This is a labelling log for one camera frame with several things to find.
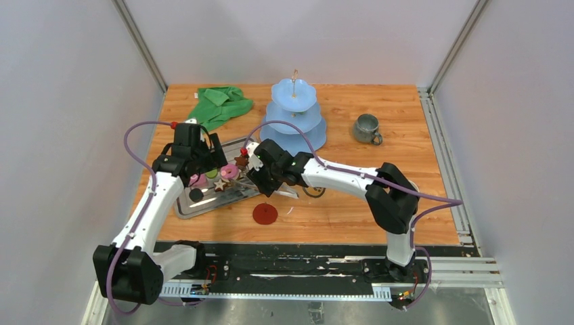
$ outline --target gray floor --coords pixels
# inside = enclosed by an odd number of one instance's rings
[[[120,304],[128,309],[133,304]],[[347,324],[494,324],[483,289],[429,290],[407,312],[388,303],[211,299],[196,307],[142,306],[134,315],[106,312],[103,324],[210,324],[210,325],[347,325]]]

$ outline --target pink donut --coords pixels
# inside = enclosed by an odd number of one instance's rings
[[[193,188],[199,188],[205,185],[207,185],[207,178],[203,174],[199,176],[199,179],[197,175],[193,175],[192,178],[190,178],[190,186]]]
[[[239,168],[237,166],[228,164],[226,166],[221,167],[219,171],[221,174],[221,178],[223,179],[236,179],[239,176]]]

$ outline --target green towel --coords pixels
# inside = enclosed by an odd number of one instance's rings
[[[199,102],[187,118],[196,118],[207,131],[225,124],[230,118],[243,115],[253,107],[253,101],[243,97],[234,86],[198,89]]]

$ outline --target black ring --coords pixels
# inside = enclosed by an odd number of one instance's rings
[[[326,188],[322,188],[323,190],[321,191],[321,193],[319,193],[318,195],[315,194],[311,194],[309,192],[307,192],[307,188],[303,188],[303,191],[306,195],[312,197],[312,198],[320,198],[321,196],[323,196],[323,194],[325,194],[325,191],[327,190]]]

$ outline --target mug handle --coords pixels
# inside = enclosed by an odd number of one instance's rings
[[[380,146],[382,143],[382,136],[379,132],[375,132],[375,137],[373,138],[373,140],[371,140],[371,143],[374,144],[375,146]]]

